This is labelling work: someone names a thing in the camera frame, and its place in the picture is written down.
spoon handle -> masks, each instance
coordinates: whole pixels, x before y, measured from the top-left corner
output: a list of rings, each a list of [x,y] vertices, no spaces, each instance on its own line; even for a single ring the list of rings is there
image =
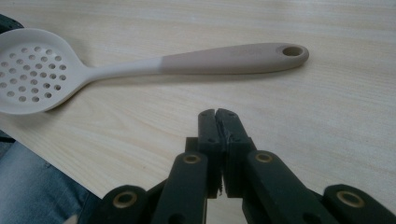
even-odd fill
[[[300,66],[308,57],[308,50],[298,45],[250,44],[93,68],[91,80],[145,74],[262,74]]]

wooden table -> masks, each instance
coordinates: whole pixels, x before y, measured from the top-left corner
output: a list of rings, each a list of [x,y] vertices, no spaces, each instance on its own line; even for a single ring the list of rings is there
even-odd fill
[[[94,82],[63,105],[0,115],[0,129],[100,197],[164,180],[197,115],[237,113],[259,149],[322,193],[345,183],[396,212],[396,5],[392,1],[2,1],[1,13],[51,31],[87,65],[199,49],[289,42],[304,66],[245,76]],[[207,223],[246,223],[241,200],[209,201]]]

slotted spoon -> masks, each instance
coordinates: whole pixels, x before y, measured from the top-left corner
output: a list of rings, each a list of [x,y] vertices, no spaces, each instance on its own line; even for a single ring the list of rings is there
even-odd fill
[[[285,43],[207,49],[92,68],[61,37],[38,29],[0,35],[0,111],[33,114],[49,110],[89,82],[145,74],[255,74],[290,69],[308,50]]]

blue jeans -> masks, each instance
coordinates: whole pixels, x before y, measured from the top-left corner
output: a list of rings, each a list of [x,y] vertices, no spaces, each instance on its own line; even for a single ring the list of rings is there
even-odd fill
[[[0,159],[0,223],[86,223],[100,199],[16,142]]]

handle hanging hole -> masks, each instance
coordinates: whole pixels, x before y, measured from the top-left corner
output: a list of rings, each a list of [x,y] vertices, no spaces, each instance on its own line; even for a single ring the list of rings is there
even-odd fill
[[[283,54],[289,57],[299,56],[303,53],[303,50],[297,47],[287,47],[282,50]]]

